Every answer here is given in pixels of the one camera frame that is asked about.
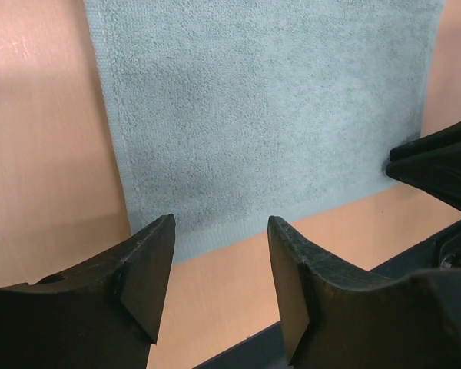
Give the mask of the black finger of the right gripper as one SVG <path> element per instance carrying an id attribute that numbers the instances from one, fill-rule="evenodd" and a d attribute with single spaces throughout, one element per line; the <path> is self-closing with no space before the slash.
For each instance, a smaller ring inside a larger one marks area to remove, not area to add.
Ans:
<path id="1" fill-rule="evenodd" d="M 386 175 L 461 211 L 461 121 L 392 149 Z"/>

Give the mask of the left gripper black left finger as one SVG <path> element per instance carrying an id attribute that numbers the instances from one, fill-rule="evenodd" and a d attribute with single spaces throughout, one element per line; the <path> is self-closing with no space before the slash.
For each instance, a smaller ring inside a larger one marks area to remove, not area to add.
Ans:
<path id="1" fill-rule="evenodd" d="M 174 216 L 35 284 L 0 288 L 0 368 L 144 368 L 157 342 Z"/>

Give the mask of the mint green towel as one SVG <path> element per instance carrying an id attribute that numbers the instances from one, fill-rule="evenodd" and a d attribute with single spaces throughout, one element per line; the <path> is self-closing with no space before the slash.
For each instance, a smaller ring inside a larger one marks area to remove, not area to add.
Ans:
<path id="1" fill-rule="evenodd" d="M 422 130 L 441 1 L 87 1 L 133 232 L 174 262 L 393 186 Z"/>

